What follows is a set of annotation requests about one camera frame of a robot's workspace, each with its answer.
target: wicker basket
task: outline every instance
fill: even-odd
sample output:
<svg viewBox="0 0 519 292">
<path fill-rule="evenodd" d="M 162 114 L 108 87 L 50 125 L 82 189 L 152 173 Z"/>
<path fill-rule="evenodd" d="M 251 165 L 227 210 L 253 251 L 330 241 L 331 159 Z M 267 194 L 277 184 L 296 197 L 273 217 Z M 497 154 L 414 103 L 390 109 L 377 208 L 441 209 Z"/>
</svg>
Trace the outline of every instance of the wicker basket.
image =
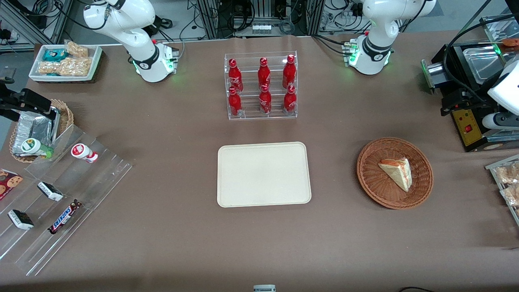
<svg viewBox="0 0 519 292">
<path fill-rule="evenodd" d="M 413 184 L 402 190 L 379 166 L 383 159 L 407 158 Z M 399 138 L 380 138 L 368 143 L 357 160 L 357 176 L 364 191 L 377 203 L 391 209 L 411 209 L 423 203 L 432 191 L 431 164 L 413 144 Z"/>
<path fill-rule="evenodd" d="M 74 123 L 74 114 L 70 111 L 70 109 L 66 106 L 61 100 L 51 99 L 51 106 L 60 110 L 60 122 L 59 128 L 57 132 L 57 136 L 60 136 L 70 125 Z M 18 123 L 15 126 L 14 131 L 12 132 L 11 139 L 9 140 L 9 150 L 11 151 L 11 155 L 18 161 L 23 163 L 31 163 L 33 162 L 37 156 L 24 156 L 19 157 L 12 153 L 12 145 L 15 143 L 16 131 L 18 130 Z"/>
</svg>

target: foil container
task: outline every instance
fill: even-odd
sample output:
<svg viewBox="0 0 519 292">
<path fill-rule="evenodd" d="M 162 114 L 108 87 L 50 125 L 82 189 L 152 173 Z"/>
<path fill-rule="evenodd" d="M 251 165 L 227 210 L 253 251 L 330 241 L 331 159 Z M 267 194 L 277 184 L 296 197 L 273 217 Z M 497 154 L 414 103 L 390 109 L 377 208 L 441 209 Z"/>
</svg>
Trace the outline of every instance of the foil container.
<svg viewBox="0 0 519 292">
<path fill-rule="evenodd" d="M 50 110 L 56 112 L 56 118 L 49 118 L 33 112 L 21 112 L 16 129 L 15 141 L 12 145 L 12 154 L 16 156 L 31 156 L 22 151 L 22 143 L 28 138 L 39 140 L 44 145 L 51 145 L 56 140 L 60 111 L 55 107 Z"/>
</svg>

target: table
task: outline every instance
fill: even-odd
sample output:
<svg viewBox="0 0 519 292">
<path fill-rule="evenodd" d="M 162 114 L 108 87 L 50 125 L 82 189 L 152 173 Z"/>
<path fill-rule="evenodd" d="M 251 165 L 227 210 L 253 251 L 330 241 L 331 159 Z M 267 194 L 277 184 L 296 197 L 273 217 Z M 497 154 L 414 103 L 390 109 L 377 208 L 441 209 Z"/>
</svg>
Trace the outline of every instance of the table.
<svg viewBox="0 0 519 292">
<path fill-rule="evenodd" d="M 454 35 L 402 34 L 375 76 L 310 37 L 286 36 L 188 43 L 177 75 L 157 84 L 135 74 L 121 46 L 103 48 L 94 85 L 29 81 L 134 167 L 39 276 L 0 263 L 2 291 L 517 291 L 517 229 L 484 169 L 516 151 L 463 153 L 420 67 Z M 299 117 L 229 121 L 224 54 L 287 50 L 299 56 Z M 357 181 L 359 152 L 384 136 L 431 162 L 434 188 L 417 208 L 385 209 Z M 287 141 L 307 147 L 308 204 L 219 207 L 221 146 Z M 25 167 L 7 146 L 0 157 Z"/>
</svg>

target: coca-cola bottle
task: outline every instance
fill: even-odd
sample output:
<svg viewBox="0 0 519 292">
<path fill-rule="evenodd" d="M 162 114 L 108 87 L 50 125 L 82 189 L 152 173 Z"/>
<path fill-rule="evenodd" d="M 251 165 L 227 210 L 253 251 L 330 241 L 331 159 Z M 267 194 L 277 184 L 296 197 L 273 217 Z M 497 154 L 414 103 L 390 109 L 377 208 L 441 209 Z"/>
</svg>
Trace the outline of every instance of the coca-cola bottle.
<svg viewBox="0 0 519 292">
<path fill-rule="evenodd" d="M 295 81 L 295 56 L 290 54 L 286 58 L 285 68 L 283 69 L 283 88 L 287 88 L 289 85 L 294 84 Z"/>
<path fill-rule="evenodd" d="M 230 113 L 233 116 L 241 116 L 243 114 L 243 109 L 241 109 L 241 99 L 240 96 L 236 93 L 236 88 L 229 88 L 229 106 Z"/>
<path fill-rule="evenodd" d="M 268 92 L 270 86 L 268 84 L 262 84 L 260 87 L 261 92 L 259 93 L 259 111 L 264 114 L 269 114 L 272 109 L 272 96 Z"/>
<path fill-rule="evenodd" d="M 261 88 L 263 84 L 270 86 L 270 69 L 268 68 L 267 58 L 261 57 L 259 60 L 258 85 Z"/>
<path fill-rule="evenodd" d="M 285 99 L 283 102 L 283 112 L 286 115 L 293 115 L 295 113 L 296 104 L 297 96 L 295 95 L 295 86 L 289 85 L 286 89 Z"/>
<path fill-rule="evenodd" d="M 243 81 L 241 79 L 241 71 L 238 69 L 236 59 L 229 60 L 229 81 L 231 86 L 236 87 L 240 92 L 243 91 Z"/>
</svg>

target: yellow panel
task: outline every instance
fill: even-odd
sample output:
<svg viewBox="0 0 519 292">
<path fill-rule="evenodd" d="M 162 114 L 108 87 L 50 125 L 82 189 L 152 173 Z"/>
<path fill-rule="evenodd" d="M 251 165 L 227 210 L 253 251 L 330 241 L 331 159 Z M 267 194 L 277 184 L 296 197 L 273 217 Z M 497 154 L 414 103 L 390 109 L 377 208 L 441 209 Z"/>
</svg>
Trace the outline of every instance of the yellow panel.
<svg viewBox="0 0 519 292">
<path fill-rule="evenodd" d="M 463 143 L 465 146 L 468 146 L 478 140 L 481 139 L 481 130 L 478 127 L 476 120 L 474 119 L 474 114 L 472 114 L 472 110 L 458 110 L 452 112 L 454 120 L 456 121 L 456 126 L 458 127 L 458 131 L 461 134 L 461 138 L 463 139 Z M 472 130 L 466 132 L 466 127 L 471 126 Z"/>
</svg>

